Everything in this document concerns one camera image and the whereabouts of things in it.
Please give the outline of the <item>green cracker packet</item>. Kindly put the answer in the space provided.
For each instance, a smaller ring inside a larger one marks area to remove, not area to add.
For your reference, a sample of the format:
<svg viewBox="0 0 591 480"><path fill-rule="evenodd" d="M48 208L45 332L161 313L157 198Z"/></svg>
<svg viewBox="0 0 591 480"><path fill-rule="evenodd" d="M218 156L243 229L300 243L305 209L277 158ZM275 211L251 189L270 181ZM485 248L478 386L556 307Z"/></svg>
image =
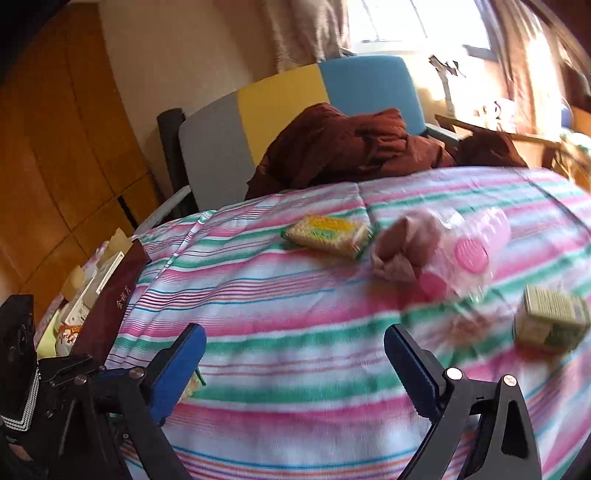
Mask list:
<svg viewBox="0 0 591 480"><path fill-rule="evenodd" d="M284 229L281 236L301 247L356 259L369 244L373 231L363 221L305 215Z"/></svg>
<svg viewBox="0 0 591 480"><path fill-rule="evenodd" d="M190 399L198 390L206 385L199 369L195 369L185 385L178 402Z"/></svg>

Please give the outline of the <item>green tea box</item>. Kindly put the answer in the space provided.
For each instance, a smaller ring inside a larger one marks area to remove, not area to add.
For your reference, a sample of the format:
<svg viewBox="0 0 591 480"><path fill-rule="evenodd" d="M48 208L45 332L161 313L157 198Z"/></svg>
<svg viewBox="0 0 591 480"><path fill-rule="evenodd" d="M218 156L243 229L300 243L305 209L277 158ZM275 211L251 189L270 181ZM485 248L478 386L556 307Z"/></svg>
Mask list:
<svg viewBox="0 0 591 480"><path fill-rule="evenodd" d="M526 286L513 324L518 344L564 353L576 349L589 330L590 311L584 298Z"/></svg>

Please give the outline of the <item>pink plastic bottle pack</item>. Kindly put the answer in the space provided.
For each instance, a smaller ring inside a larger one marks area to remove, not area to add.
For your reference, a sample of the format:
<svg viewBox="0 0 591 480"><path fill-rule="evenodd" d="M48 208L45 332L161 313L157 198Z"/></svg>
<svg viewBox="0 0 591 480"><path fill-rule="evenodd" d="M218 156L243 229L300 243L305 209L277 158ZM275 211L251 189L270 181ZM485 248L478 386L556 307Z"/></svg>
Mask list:
<svg viewBox="0 0 591 480"><path fill-rule="evenodd" d="M462 216L455 210L439 215L443 233L435 253L418 277L432 300L481 300L493 280L496 259L511 238L505 212L486 208Z"/></svg>

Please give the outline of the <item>pink sock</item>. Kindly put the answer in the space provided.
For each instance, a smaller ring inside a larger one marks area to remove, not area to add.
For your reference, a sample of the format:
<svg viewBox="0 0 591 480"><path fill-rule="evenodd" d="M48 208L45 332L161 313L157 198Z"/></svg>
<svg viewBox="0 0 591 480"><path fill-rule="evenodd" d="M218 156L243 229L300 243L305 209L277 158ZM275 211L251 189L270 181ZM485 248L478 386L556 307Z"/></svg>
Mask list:
<svg viewBox="0 0 591 480"><path fill-rule="evenodd" d="M403 215L374 240L370 249L374 273L393 282L416 282L435 255L442 235L443 225L432 211Z"/></svg>

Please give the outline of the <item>orange snack bag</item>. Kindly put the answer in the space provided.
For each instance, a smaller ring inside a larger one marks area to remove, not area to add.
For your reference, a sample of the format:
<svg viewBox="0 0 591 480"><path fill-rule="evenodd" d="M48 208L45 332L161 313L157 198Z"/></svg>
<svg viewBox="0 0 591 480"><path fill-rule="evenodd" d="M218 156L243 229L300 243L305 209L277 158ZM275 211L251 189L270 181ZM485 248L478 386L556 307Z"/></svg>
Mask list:
<svg viewBox="0 0 591 480"><path fill-rule="evenodd" d="M82 325L62 324L60 326L55 343L55 351L57 356L63 357L70 354L81 329Z"/></svg>

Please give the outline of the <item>yellow sponge block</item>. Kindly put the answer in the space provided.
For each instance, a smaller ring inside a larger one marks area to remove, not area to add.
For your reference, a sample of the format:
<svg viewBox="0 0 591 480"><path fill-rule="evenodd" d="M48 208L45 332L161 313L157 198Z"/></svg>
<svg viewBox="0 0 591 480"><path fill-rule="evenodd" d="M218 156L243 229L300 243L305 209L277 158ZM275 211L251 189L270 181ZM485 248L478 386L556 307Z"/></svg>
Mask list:
<svg viewBox="0 0 591 480"><path fill-rule="evenodd" d="M67 302L71 302L85 285L85 272L76 266L64 281L60 293Z"/></svg>
<svg viewBox="0 0 591 480"><path fill-rule="evenodd" d="M104 249L99 260L97 261L97 266L101 267L111 257L117 255L118 253L122 253L123 255L125 255L131 247L132 241L126 236L126 234L120 228L117 228L115 233L107 242L106 248Z"/></svg>

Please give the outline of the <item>beige carton box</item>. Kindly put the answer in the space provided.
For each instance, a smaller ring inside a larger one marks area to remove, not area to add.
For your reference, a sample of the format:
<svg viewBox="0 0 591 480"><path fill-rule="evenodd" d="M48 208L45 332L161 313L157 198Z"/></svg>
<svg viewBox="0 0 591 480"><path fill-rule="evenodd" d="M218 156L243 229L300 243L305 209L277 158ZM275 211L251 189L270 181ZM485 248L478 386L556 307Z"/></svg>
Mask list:
<svg viewBox="0 0 591 480"><path fill-rule="evenodd" d="M98 297L106 287L110 277L113 275L119 264L124 259L125 254L121 251L112 255L97 270L89 286L82 295L82 303L91 310Z"/></svg>

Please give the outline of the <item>gold metal tin box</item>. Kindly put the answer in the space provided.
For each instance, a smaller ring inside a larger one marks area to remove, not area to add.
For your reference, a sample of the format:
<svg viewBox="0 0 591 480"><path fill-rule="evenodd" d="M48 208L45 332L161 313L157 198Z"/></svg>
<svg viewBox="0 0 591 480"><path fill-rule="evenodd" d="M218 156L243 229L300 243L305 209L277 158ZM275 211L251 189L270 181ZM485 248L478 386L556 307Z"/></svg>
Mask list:
<svg viewBox="0 0 591 480"><path fill-rule="evenodd" d="M141 243L133 240L132 247L110 277L91 310L82 303L82 295L99 267L97 262L81 267L85 272L83 288L71 302L67 302L60 294L38 327L35 335L37 356L40 359L60 357L55 351L60 326L82 325L70 354L89 354L95 360L105 362L139 275L149 262L149 256Z"/></svg>

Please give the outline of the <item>striped bed sheet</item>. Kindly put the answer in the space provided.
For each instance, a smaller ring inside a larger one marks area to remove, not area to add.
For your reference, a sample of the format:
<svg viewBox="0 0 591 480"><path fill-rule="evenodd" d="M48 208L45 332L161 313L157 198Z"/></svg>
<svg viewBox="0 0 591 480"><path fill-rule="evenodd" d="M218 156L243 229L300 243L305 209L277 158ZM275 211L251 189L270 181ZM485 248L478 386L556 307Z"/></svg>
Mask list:
<svg viewBox="0 0 591 480"><path fill-rule="evenodd" d="M431 303L352 261L298 248L283 229L307 214L377 227L404 213L498 207L510 243L480 301ZM204 387L164 432L197 479L391 479L429 423L383 346L405 325L446 366L514 375L542 472L557 479L590 432L590 346L563 356L516 347L524 289L590 294L590 197L547 170L440 169L267 196L164 224L142 239L143 270L107 357L144 366L190 322L204 326Z"/></svg>

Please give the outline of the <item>wooden wardrobe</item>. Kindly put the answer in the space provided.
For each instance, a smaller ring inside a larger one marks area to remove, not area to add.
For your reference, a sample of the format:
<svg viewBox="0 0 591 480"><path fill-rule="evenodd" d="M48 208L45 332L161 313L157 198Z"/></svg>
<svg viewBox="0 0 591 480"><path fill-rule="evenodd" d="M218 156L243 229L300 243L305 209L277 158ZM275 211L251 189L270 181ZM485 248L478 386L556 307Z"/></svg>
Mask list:
<svg viewBox="0 0 591 480"><path fill-rule="evenodd" d="M59 8L1 70L1 293L41 318L71 270L161 201L111 70L98 6Z"/></svg>

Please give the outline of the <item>grey yellow blue chair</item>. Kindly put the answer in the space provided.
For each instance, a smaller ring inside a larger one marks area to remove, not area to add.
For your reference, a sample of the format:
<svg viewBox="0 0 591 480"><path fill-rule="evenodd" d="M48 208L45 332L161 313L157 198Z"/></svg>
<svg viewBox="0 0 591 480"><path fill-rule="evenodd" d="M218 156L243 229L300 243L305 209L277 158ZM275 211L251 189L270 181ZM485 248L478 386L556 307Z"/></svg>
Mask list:
<svg viewBox="0 0 591 480"><path fill-rule="evenodd" d="M270 143L301 111L322 102L349 116L397 108L410 134L444 143L459 139L426 122L411 74L398 56L353 56L298 67L184 113L178 137L188 184L135 232L162 223L185 199L191 201L185 215L242 201Z"/></svg>

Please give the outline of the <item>black rolled mat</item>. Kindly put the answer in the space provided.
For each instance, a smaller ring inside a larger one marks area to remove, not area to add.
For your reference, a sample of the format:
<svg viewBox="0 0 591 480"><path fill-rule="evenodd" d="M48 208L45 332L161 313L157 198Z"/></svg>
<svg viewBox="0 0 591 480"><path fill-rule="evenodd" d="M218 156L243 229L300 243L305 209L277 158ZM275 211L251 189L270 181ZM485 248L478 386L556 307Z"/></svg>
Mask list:
<svg viewBox="0 0 591 480"><path fill-rule="evenodd" d="M178 137L179 128L184 120L185 115L181 108L165 110L156 117L167 173L174 194L188 184Z"/></svg>

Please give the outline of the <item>wooden desk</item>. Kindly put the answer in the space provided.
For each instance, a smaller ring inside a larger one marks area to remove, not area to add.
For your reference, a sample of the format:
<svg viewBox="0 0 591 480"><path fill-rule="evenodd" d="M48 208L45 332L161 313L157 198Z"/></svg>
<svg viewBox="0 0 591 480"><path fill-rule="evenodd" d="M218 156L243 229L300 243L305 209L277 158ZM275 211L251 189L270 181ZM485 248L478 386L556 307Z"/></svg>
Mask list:
<svg viewBox="0 0 591 480"><path fill-rule="evenodd" d="M590 154L572 143L493 131L441 114L435 118L444 136L455 134L457 128L470 132L465 138L445 140L458 166L545 168L566 173L580 169L590 173Z"/></svg>

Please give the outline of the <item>dark red cloth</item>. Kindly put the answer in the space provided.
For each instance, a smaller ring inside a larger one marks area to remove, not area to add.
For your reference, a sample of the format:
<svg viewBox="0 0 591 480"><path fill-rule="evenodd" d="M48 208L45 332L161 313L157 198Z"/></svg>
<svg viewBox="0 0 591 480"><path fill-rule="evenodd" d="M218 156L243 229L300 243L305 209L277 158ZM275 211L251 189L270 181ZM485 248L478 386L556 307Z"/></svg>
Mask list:
<svg viewBox="0 0 591 480"><path fill-rule="evenodd" d="M481 166L458 166L437 141L409 134L396 108L347 116L320 103L304 109L270 143L245 198L451 167Z"/></svg>

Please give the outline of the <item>patterned beige curtain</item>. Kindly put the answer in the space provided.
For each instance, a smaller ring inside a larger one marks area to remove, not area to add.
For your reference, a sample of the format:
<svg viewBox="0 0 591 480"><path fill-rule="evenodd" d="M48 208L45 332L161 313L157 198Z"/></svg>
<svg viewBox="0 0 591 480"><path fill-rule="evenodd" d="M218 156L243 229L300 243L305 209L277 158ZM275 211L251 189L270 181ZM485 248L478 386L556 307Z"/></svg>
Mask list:
<svg viewBox="0 0 591 480"><path fill-rule="evenodd" d="M349 55L349 11L342 0L263 1L279 72Z"/></svg>

